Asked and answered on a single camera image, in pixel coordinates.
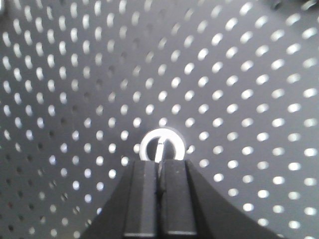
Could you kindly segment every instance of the perforated metal sheet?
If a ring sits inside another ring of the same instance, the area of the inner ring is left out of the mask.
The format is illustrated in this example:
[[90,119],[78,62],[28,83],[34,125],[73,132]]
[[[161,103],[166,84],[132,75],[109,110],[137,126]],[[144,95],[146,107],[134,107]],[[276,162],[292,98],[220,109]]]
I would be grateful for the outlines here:
[[318,239],[318,6],[271,2],[7,1],[0,238],[79,238],[169,126],[243,213]]

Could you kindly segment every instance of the hole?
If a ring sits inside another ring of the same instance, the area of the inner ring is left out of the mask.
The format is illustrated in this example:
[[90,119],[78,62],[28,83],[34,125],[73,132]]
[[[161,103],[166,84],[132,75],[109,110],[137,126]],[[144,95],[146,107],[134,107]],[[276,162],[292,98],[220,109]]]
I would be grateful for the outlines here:
[[213,179],[214,179],[215,182],[223,181],[224,180],[224,175],[221,174],[221,173],[217,173],[217,174],[214,175]]
[[42,144],[42,143],[38,143],[37,147],[38,147],[38,150],[39,150],[39,151],[42,151],[42,150],[43,150],[43,144]]
[[246,203],[246,204],[243,205],[243,209],[246,212],[251,212],[251,211],[254,210],[254,205],[251,204],[251,203]]
[[114,169],[111,169],[111,170],[109,171],[109,177],[110,177],[111,179],[114,179],[114,178],[116,177],[116,171],[115,171]]
[[209,161],[208,159],[202,159],[200,162],[199,162],[199,167],[201,168],[205,168],[209,165]]

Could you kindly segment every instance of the black plastic part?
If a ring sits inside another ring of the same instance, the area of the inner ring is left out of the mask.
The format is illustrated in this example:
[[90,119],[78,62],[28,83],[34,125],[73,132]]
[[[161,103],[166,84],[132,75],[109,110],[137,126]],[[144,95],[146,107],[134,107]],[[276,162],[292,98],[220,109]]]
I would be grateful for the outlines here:
[[187,178],[200,239],[279,239],[227,202],[186,162]]
[[132,178],[124,238],[157,236],[157,172],[153,161],[136,161]]
[[160,194],[163,238],[197,238],[185,161],[163,161],[160,175]]
[[127,166],[111,198],[81,239],[122,239],[134,164]]

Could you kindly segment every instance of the white ring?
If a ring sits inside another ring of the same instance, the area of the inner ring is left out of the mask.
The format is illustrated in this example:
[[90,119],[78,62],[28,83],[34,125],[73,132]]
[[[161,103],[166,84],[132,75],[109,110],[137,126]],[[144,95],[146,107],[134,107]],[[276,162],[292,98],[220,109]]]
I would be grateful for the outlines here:
[[140,145],[140,158],[141,160],[150,161],[150,158],[147,154],[148,144],[153,140],[159,138],[161,142],[165,142],[166,140],[170,141],[173,145],[175,156],[173,159],[175,160],[183,160],[185,156],[185,144],[182,138],[176,133],[174,130],[169,128],[157,128],[150,132],[148,132],[145,137],[142,139]]

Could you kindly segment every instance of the gray metal surface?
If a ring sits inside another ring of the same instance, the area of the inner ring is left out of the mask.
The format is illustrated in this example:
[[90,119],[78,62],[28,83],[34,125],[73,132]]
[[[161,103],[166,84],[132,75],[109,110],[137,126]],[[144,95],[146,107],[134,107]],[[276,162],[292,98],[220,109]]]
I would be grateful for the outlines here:
[[243,213],[318,239],[318,6],[269,2],[6,1],[0,238],[79,238],[167,126]]

